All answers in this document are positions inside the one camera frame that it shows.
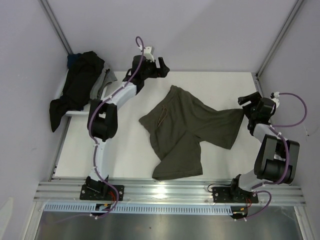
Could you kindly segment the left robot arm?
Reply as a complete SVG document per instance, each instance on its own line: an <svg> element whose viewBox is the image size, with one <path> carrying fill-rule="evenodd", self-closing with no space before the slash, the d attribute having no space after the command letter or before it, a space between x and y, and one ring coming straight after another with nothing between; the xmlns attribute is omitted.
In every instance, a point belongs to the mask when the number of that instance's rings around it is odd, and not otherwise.
<svg viewBox="0 0 320 240"><path fill-rule="evenodd" d="M103 200L109 194L120 194L119 188L111 187L108 183L106 166L108 148L118 131L118 110L142 90L146 79L165 78L169 72L170 68L162 57L155 61L147 56L136 55L120 87L109 96L91 102L87 129L94 141L93 167L83 185L82 195L92 194L97 200Z"/></svg>

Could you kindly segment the olive green shorts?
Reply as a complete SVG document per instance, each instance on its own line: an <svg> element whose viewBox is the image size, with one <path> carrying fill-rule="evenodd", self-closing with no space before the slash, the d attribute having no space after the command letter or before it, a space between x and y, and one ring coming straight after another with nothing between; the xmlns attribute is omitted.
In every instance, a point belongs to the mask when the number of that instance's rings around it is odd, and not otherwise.
<svg viewBox="0 0 320 240"><path fill-rule="evenodd" d="M240 108L215 110L172 85L165 98L139 119L160 160L152 178L163 181L202 175L200 143L230 150L243 118Z"/></svg>

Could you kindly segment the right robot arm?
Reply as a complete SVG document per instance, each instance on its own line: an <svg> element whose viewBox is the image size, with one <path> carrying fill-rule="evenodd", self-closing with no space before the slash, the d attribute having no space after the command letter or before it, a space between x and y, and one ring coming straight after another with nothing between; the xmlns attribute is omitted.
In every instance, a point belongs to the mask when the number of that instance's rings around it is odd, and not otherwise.
<svg viewBox="0 0 320 240"><path fill-rule="evenodd" d="M284 138L270 123L276 99L258 92L238 99L239 108L216 110L205 105L190 92L171 86L164 99L140 123L149 132L150 144L159 158L152 177L174 180L203 174L201 142L230 150L244 118L250 134L261 146L254 168L232 179L228 196L234 202L251 197L263 185L289 184L299 144Z"/></svg>

